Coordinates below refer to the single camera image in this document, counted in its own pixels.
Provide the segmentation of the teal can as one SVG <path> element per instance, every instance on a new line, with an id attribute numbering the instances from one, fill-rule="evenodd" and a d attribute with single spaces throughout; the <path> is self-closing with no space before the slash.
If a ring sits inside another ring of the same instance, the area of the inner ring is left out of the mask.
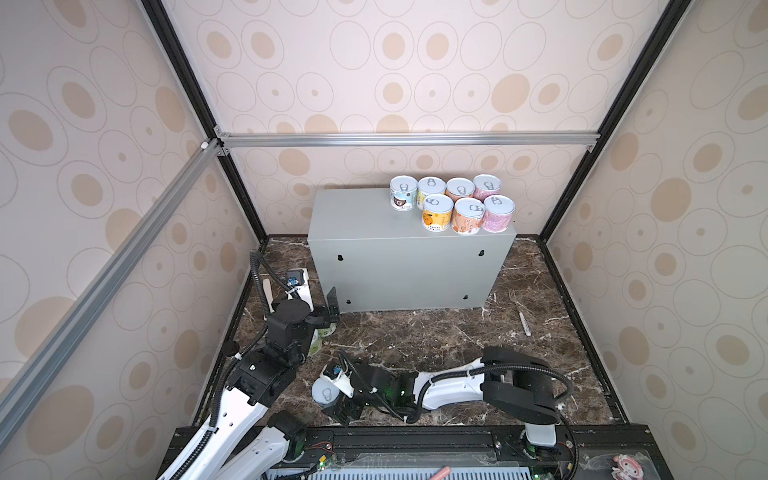
<path id="1" fill-rule="evenodd" d="M 334 405 L 339 395 L 337 386 L 324 377 L 316 379 L 312 385 L 312 398 L 321 409 Z"/>
<path id="2" fill-rule="evenodd" d="M 390 205 L 399 212 L 412 210 L 416 204 L 418 181 L 408 175 L 399 175 L 390 181 Z"/>

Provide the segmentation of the brown orange can front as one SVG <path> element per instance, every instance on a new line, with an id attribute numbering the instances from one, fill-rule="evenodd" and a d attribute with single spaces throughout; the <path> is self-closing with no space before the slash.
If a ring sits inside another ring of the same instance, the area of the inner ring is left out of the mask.
<path id="1" fill-rule="evenodd" d="M 452 229 L 459 235 L 474 235 L 479 232 L 484 215 L 485 206 L 480 200 L 461 198 L 454 204 Z"/>

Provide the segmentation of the black base frame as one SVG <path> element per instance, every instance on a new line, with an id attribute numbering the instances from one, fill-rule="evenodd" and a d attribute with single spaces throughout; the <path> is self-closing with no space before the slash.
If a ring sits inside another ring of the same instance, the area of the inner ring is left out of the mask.
<path id="1" fill-rule="evenodd" d="M 556 429 L 558 445 L 526 454 L 520 426 L 310 427 L 285 458 L 276 448 L 249 457 L 249 479 L 610 479 L 613 457 L 629 455 L 645 479 L 670 479 L 651 431 L 641 425 Z"/>

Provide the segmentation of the pink marker pen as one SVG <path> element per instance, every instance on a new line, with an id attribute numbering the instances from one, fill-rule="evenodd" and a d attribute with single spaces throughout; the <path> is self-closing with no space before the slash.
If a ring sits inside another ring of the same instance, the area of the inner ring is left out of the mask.
<path id="1" fill-rule="evenodd" d="M 429 480 L 446 480 L 451 474 L 451 468 L 449 466 L 443 467 L 436 473 L 434 473 Z"/>

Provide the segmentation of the left diagonal aluminium rail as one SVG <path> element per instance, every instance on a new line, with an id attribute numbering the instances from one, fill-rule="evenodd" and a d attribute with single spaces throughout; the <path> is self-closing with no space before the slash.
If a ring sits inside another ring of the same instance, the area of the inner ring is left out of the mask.
<path id="1" fill-rule="evenodd" d="M 222 146 L 220 139 L 210 138 L 198 149 L 13 380 L 1 399 L 2 449 L 7 448 Z"/>

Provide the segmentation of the wooden spatula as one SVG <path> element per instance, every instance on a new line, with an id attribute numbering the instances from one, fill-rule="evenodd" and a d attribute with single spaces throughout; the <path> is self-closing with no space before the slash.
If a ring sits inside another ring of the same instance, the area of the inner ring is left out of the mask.
<path id="1" fill-rule="evenodd" d="M 266 304 L 269 308 L 272 308 L 273 295 L 272 295 L 272 289 L 271 289 L 271 281 L 269 278 L 262 279 L 262 288 L 264 291 Z"/>

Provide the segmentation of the horizontal aluminium rail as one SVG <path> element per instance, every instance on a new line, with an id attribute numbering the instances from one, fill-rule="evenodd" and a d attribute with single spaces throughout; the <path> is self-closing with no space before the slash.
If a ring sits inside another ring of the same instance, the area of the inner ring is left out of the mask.
<path id="1" fill-rule="evenodd" d="M 596 131 L 523 132 L 409 132 L 409 133 L 312 133 L 235 134 L 225 133 L 220 142 L 227 148 L 298 147 L 429 147 L 429 146 L 521 146 L 594 145 Z"/>

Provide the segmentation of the green can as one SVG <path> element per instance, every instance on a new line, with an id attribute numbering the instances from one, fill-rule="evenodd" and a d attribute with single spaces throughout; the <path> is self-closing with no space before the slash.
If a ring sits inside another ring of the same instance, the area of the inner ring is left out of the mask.
<path id="1" fill-rule="evenodd" d="M 314 336 L 312 338 L 312 341 L 310 343 L 310 348 L 308 350 L 308 356 L 314 357 L 317 355 L 322 348 L 322 339 L 319 336 Z"/>
<path id="2" fill-rule="evenodd" d="M 331 324 L 327 328 L 318 329 L 317 333 L 318 333 L 320 338 L 326 338 L 326 337 L 332 335 L 336 331 L 336 329 L 337 329 L 337 325 L 336 324 Z"/>

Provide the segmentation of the brown orange can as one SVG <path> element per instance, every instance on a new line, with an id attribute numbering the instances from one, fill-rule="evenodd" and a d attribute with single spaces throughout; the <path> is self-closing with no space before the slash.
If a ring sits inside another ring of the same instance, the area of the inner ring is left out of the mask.
<path id="1" fill-rule="evenodd" d="M 467 178 L 455 177 L 446 182 L 445 195 L 454 202 L 462 198 L 471 198 L 474 195 L 474 191 L 474 182 Z"/>
<path id="2" fill-rule="evenodd" d="M 484 215 L 485 206 L 480 200 L 461 198 L 454 204 L 452 229 L 459 235 L 474 235 L 479 232 Z"/>

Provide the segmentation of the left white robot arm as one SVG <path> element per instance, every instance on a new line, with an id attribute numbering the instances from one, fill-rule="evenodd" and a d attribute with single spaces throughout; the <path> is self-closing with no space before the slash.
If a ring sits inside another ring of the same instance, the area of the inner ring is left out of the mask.
<path id="1" fill-rule="evenodd" d="M 234 363 L 217 389 L 206 423 L 160 477 L 212 479 L 218 474 L 242 437 L 296 378 L 314 332 L 338 319 L 335 289 L 323 307 L 313 308 L 302 298 L 278 303 L 266 319 L 263 338 Z"/>

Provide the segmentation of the white handled fork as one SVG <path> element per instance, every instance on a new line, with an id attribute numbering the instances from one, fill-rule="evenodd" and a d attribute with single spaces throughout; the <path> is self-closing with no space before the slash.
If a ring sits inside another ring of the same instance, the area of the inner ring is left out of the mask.
<path id="1" fill-rule="evenodd" d="M 532 332 L 531 332 L 530 326 L 529 326 L 529 324 L 528 324 L 528 322 L 527 322 L 523 312 L 518 312 L 518 315 L 519 315 L 519 319 L 520 319 L 520 322 L 521 322 L 521 325 L 523 327 L 525 335 L 530 337 L 532 335 Z"/>

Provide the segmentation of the pink can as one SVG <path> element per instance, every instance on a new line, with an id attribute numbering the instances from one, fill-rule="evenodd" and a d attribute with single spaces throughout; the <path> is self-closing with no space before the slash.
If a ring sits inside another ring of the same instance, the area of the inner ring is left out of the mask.
<path id="1" fill-rule="evenodd" d="M 496 195 L 501 190 L 502 181 L 491 174 L 478 174 L 473 179 L 473 197 L 483 202 L 487 197 Z"/>
<path id="2" fill-rule="evenodd" d="M 484 201 L 485 213 L 481 228 L 490 233 L 505 232 L 516 210 L 513 200 L 504 195 L 490 195 Z"/>

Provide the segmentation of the grey metal cabinet box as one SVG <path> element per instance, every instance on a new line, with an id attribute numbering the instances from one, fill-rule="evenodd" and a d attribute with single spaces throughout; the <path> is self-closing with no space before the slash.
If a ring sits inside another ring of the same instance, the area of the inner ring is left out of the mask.
<path id="1" fill-rule="evenodd" d="M 420 210 L 398 212 L 386 188 L 321 190 L 308 244 L 324 294 L 342 312 L 484 305 L 516 239 L 430 232 Z"/>

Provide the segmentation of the yellow can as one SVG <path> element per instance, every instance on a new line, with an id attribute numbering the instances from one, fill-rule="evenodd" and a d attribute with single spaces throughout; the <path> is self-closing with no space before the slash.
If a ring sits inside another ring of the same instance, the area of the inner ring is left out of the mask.
<path id="1" fill-rule="evenodd" d="M 446 190 L 446 182 L 438 177 L 428 176 L 418 182 L 418 202 L 424 203 L 429 195 L 443 194 Z"/>
<path id="2" fill-rule="evenodd" d="M 451 225 L 453 200 L 444 194 L 428 195 L 423 202 L 422 225 L 430 232 L 444 232 Z"/>

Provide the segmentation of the pink toy figure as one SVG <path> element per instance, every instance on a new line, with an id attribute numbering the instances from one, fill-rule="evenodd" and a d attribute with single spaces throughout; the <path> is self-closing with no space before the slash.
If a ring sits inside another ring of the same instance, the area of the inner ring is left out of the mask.
<path id="1" fill-rule="evenodd" d="M 635 458 L 619 454 L 613 457 L 611 476 L 614 480 L 643 480 L 644 469 Z"/>

